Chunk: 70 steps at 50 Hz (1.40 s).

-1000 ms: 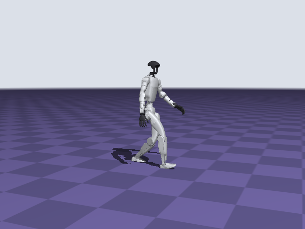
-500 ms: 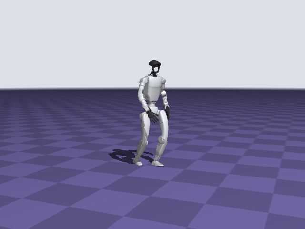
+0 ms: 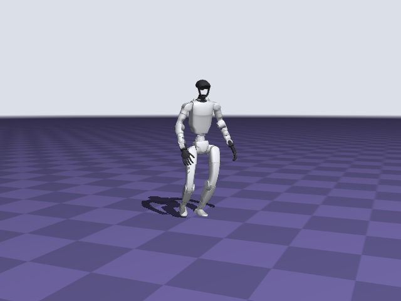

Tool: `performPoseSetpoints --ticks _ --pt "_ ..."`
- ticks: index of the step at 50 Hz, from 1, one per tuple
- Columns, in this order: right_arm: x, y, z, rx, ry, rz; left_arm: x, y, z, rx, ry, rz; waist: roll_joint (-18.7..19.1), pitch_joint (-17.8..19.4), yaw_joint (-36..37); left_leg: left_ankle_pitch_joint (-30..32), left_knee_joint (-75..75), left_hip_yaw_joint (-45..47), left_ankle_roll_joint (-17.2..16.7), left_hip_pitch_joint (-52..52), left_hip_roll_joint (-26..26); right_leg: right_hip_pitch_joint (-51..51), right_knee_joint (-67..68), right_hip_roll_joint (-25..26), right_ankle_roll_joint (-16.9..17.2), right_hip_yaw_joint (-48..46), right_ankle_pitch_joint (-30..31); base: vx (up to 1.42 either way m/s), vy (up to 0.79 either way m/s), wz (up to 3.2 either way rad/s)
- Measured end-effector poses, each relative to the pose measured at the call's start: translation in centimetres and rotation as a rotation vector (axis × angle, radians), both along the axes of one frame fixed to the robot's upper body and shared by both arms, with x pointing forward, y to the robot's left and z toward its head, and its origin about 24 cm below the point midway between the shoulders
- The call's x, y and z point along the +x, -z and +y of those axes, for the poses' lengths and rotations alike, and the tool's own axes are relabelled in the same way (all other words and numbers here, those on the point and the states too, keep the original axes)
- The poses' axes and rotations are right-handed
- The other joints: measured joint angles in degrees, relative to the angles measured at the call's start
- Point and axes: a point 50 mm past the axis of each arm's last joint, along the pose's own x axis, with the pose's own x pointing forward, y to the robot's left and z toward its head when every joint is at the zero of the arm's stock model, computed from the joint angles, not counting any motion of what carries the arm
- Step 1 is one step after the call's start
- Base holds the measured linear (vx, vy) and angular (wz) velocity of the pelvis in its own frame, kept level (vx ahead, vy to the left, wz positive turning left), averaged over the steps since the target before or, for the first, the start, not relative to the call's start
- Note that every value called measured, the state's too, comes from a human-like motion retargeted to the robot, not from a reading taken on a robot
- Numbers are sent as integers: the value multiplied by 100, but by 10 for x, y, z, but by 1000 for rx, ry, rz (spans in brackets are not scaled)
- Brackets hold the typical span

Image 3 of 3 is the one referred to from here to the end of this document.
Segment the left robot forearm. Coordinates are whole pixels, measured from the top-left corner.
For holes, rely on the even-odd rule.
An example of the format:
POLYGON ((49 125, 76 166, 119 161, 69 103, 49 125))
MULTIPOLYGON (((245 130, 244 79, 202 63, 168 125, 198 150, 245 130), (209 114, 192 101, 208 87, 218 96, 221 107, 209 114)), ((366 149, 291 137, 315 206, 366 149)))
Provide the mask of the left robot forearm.
MULTIPOLYGON (((225 123, 225 122, 224 122, 224 123, 225 123)), ((222 132, 222 134, 223 134, 224 140, 226 141, 226 144, 229 145, 227 142, 228 142, 229 140, 231 140, 231 136, 230 136, 229 133, 228 133, 228 129, 227 129, 227 127, 226 127, 226 123, 225 123, 225 127, 221 130, 221 132, 222 132)), ((231 140, 231 142, 232 142, 232 140, 231 140)))

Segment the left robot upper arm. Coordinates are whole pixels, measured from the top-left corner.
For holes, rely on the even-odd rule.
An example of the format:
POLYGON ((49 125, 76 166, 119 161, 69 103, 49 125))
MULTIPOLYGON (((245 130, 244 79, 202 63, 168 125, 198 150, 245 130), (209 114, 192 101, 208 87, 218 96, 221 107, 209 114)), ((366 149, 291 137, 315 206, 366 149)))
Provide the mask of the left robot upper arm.
POLYGON ((217 102, 212 102, 214 104, 214 115, 217 119, 217 127, 219 129, 225 127, 225 123, 222 119, 222 112, 221 112, 221 106, 217 102))

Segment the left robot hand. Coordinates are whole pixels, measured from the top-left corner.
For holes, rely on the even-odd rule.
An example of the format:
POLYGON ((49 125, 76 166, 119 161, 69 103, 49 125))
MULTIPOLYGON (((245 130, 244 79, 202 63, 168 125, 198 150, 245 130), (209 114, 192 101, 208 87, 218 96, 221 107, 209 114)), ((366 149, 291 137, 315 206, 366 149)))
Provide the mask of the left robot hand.
POLYGON ((236 150, 234 148, 234 144, 231 142, 231 140, 229 140, 227 143, 229 144, 229 147, 231 148, 231 150, 233 152, 233 155, 234 155, 233 161, 235 161, 237 158, 237 155, 236 155, 236 150))

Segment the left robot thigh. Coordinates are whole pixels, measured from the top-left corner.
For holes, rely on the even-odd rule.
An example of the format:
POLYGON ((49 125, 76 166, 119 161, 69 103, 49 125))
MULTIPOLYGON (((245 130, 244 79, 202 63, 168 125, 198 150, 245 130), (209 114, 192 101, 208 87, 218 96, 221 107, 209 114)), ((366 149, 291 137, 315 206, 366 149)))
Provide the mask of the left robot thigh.
POLYGON ((206 189, 211 190, 216 186, 220 168, 220 150, 217 146, 209 145, 209 179, 204 183, 206 189))

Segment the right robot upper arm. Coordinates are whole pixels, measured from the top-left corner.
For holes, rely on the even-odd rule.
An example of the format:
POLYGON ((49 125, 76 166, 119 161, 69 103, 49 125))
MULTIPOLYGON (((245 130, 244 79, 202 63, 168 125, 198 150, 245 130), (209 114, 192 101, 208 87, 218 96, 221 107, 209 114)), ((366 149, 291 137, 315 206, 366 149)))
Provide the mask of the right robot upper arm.
POLYGON ((177 122, 176 122, 176 124, 177 124, 177 123, 181 123, 181 125, 182 125, 181 130, 184 130, 184 129, 185 129, 185 126, 184 126, 184 124, 183 124, 183 121, 186 119, 187 113, 190 112, 190 111, 192 110, 192 105, 193 105, 193 103, 192 103, 192 102, 189 102, 189 103, 184 103, 184 104, 181 106, 181 111, 180 111, 180 114, 179 114, 178 119, 177 119, 177 122))

